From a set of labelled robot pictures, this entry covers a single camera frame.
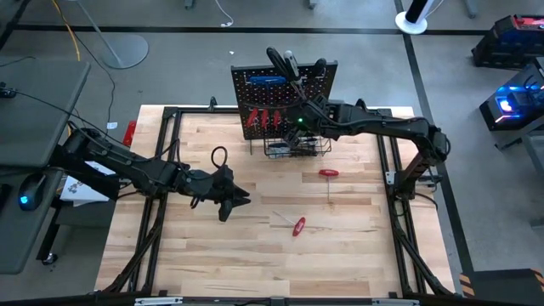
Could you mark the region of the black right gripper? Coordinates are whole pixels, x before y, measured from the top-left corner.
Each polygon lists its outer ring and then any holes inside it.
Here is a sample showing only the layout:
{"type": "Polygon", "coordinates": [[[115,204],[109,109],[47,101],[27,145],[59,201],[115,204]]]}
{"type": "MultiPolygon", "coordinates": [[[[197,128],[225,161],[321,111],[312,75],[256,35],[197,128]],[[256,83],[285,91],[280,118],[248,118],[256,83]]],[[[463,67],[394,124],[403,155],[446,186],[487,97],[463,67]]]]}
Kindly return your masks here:
{"type": "Polygon", "coordinates": [[[341,100],[329,100],[324,95],[317,95],[299,103],[292,109],[292,122],[296,127],[285,135],[285,143],[290,148],[296,148],[300,137],[304,136],[304,131],[338,140],[341,136],[340,128],[332,122],[339,119],[342,104],[341,100]]]}

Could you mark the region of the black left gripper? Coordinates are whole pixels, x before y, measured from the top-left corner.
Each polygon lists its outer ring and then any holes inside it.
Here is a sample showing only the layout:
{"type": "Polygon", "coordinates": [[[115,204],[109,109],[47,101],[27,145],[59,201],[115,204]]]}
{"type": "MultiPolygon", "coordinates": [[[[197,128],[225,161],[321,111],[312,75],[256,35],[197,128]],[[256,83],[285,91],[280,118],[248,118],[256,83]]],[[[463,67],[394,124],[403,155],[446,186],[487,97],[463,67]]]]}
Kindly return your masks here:
{"type": "Polygon", "coordinates": [[[234,184],[234,172],[228,166],[218,168],[214,173],[195,170],[186,179],[186,192],[192,196],[190,205],[196,207],[199,202],[210,200],[220,202],[218,220],[226,222],[235,207],[244,206],[250,200],[244,196],[245,191],[234,184]]]}

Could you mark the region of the black-handled groove joint pliers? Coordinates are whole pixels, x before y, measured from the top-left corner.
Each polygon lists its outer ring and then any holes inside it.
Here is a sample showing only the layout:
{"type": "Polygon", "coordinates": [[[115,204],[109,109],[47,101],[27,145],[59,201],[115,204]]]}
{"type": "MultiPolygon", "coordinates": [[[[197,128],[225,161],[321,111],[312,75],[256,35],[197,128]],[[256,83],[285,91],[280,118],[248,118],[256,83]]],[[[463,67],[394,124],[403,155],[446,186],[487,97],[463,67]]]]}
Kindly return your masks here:
{"type": "Polygon", "coordinates": [[[296,156],[317,156],[317,151],[314,147],[295,147],[291,148],[286,143],[273,143],[270,144],[265,151],[266,155],[270,158],[281,157],[296,157],[296,156]]]}

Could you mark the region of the blue T-handle hex key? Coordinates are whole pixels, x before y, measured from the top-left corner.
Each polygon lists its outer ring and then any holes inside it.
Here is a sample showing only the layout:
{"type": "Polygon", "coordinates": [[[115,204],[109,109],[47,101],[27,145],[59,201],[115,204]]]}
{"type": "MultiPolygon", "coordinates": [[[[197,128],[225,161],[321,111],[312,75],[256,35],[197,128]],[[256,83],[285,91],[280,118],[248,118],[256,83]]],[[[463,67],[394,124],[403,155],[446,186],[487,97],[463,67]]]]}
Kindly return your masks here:
{"type": "Polygon", "coordinates": [[[273,106],[270,102],[270,87],[273,85],[283,85],[286,83],[286,79],[283,76],[250,76],[249,82],[254,85],[261,85],[265,87],[266,104],[264,109],[277,110],[277,106],[273,106]]]}

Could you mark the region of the grey and black screwdriver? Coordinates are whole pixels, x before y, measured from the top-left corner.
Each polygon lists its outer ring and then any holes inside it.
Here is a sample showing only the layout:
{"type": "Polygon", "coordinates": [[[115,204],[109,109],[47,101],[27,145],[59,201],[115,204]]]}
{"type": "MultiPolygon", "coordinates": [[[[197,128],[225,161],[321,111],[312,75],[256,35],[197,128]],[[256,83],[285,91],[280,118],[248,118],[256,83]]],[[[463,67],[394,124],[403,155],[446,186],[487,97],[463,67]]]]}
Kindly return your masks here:
{"type": "Polygon", "coordinates": [[[302,79],[298,70],[298,62],[291,50],[287,50],[284,53],[284,61],[286,63],[286,68],[289,75],[288,78],[291,85],[297,90],[302,99],[306,99],[302,79]]]}

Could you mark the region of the black perforated pegboard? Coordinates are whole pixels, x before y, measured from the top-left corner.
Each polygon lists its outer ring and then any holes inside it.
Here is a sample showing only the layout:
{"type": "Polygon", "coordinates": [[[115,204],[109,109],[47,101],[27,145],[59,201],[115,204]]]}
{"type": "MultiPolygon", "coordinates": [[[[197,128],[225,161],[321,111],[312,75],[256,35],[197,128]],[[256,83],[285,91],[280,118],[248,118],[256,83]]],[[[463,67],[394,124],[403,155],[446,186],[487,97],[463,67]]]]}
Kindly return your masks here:
{"type": "MultiPolygon", "coordinates": [[[[298,67],[302,76],[311,75],[313,64],[300,65],[298,67]]],[[[326,76],[320,80],[302,81],[303,90],[306,97],[312,99],[317,95],[330,96],[332,85],[336,76],[338,67],[337,61],[328,62],[326,65],[326,76]]],[[[278,70],[272,65],[257,65],[257,66],[232,66],[230,73],[235,89],[235,98],[238,105],[239,114],[241,117],[241,126],[244,139],[255,140],[263,139],[263,133],[281,133],[292,128],[292,124],[287,120],[286,113],[282,114],[282,122],[278,130],[269,127],[268,130],[263,130],[260,126],[246,127],[245,122],[250,115],[250,109],[247,105],[265,105],[266,92],[264,86],[253,86],[245,84],[245,77],[251,76],[282,76],[278,70]]],[[[273,106],[283,106],[297,104],[301,97],[297,94],[290,83],[284,85],[273,85],[270,87],[270,102],[273,106]]]]}

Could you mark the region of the small red block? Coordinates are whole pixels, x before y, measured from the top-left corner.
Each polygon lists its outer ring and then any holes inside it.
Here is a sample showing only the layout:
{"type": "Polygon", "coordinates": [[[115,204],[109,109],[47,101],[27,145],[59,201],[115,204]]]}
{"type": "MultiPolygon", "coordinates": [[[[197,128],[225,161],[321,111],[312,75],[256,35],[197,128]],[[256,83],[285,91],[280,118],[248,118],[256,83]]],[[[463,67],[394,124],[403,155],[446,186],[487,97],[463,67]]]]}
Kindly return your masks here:
{"type": "Polygon", "coordinates": [[[129,124],[127,125],[127,129],[126,129],[126,132],[124,134],[122,142],[128,147],[130,147],[132,145],[133,136],[134,136],[134,133],[135,133],[136,126],[137,126],[136,121],[130,121],[129,124]]]}

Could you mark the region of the silver metal bar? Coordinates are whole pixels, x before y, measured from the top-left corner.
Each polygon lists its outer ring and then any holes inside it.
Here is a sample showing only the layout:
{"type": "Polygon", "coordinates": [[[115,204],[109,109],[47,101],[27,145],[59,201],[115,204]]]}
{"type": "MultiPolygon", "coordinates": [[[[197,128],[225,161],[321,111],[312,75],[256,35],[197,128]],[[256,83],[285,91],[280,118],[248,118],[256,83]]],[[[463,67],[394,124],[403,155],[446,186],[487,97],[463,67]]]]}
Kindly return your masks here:
{"type": "Polygon", "coordinates": [[[136,298],[133,306],[176,306],[183,303],[182,297],[142,297],[136,298]]]}
{"type": "Polygon", "coordinates": [[[421,306],[420,302],[411,299],[400,298],[373,298],[371,306],[421,306]]]}

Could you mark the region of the grey round-base stand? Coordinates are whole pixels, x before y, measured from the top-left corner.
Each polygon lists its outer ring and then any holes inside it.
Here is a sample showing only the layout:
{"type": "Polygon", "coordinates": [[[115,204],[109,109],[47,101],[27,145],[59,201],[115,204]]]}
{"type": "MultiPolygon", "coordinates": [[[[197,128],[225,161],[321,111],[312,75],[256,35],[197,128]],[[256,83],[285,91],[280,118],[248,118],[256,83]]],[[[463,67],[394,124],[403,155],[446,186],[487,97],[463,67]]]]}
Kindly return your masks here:
{"type": "Polygon", "coordinates": [[[140,64],[149,53],[148,42],[140,35],[123,34],[105,35],[94,22],[90,13],[86,10],[81,0],[73,0],[86,16],[91,26],[105,45],[105,51],[101,55],[102,61],[110,68],[125,70],[140,64]]]}

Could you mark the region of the black desk leg caster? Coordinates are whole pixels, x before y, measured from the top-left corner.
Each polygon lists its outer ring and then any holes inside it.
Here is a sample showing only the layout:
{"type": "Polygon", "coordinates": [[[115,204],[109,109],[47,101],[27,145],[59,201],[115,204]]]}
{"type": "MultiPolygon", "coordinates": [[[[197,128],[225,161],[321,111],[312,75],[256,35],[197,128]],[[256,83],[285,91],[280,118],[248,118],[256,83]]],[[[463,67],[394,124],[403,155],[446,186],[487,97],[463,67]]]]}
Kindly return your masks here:
{"type": "Polygon", "coordinates": [[[54,210],[54,215],[50,220],[46,234],[42,239],[42,244],[38,250],[36,257],[36,260],[39,260],[43,265],[54,264],[58,259],[58,256],[52,253],[52,247],[60,228],[60,226],[57,224],[57,218],[60,215],[61,206],[62,201],[59,197],[55,197],[51,202],[51,207],[54,210]]]}

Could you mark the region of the black computer mouse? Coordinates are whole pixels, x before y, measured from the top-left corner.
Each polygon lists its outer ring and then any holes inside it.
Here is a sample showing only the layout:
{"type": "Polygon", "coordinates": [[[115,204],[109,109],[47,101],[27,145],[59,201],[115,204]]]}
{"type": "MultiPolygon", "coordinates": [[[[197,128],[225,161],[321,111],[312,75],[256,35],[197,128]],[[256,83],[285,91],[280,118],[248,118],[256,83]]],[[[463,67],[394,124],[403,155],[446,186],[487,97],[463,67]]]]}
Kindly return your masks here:
{"type": "Polygon", "coordinates": [[[36,210],[43,201],[43,191],[46,184],[46,175],[33,173],[26,177],[20,185],[18,203],[23,211],[36,210]]]}

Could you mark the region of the computer case RGB lights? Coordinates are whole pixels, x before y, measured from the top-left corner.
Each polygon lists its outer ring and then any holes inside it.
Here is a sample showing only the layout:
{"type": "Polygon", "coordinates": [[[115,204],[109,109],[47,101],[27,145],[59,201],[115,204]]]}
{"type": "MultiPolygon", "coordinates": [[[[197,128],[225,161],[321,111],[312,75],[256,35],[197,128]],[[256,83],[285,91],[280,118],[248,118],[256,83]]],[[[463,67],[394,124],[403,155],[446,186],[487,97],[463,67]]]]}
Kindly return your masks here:
{"type": "Polygon", "coordinates": [[[544,85],[501,86],[479,111],[491,132],[519,130],[544,116],[544,85]]]}

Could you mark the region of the black equipment cases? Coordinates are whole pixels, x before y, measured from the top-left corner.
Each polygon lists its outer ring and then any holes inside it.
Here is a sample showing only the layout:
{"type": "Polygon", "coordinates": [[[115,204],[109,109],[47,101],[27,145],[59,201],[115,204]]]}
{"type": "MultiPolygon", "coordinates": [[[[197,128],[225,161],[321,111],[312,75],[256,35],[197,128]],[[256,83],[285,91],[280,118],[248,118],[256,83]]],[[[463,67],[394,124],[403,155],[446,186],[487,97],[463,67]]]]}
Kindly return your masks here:
{"type": "Polygon", "coordinates": [[[523,68],[544,57],[544,15],[509,15],[495,22],[471,50],[476,66],[523,68]]]}

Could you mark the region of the black box hazard stripes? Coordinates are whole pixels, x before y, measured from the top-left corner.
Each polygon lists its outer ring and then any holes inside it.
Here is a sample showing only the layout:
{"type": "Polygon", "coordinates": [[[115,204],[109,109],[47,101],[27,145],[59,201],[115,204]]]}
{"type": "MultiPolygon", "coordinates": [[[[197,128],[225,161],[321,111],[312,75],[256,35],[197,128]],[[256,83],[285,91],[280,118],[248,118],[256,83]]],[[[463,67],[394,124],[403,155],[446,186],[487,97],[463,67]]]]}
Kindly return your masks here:
{"type": "Polygon", "coordinates": [[[459,275],[467,298],[544,306],[544,275],[538,269],[474,271],[459,275]]]}

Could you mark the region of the round white base post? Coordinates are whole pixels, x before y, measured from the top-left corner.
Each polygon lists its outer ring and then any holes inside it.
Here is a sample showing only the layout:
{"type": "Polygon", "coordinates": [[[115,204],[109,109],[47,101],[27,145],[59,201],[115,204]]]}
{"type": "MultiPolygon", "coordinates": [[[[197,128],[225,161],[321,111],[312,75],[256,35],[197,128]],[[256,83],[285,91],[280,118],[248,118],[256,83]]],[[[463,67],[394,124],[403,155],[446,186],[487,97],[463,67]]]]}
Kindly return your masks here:
{"type": "Polygon", "coordinates": [[[395,16],[396,26],[409,35],[419,35],[428,28],[427,16],[435,0],[413,0],[410,7],[395,16]]]}

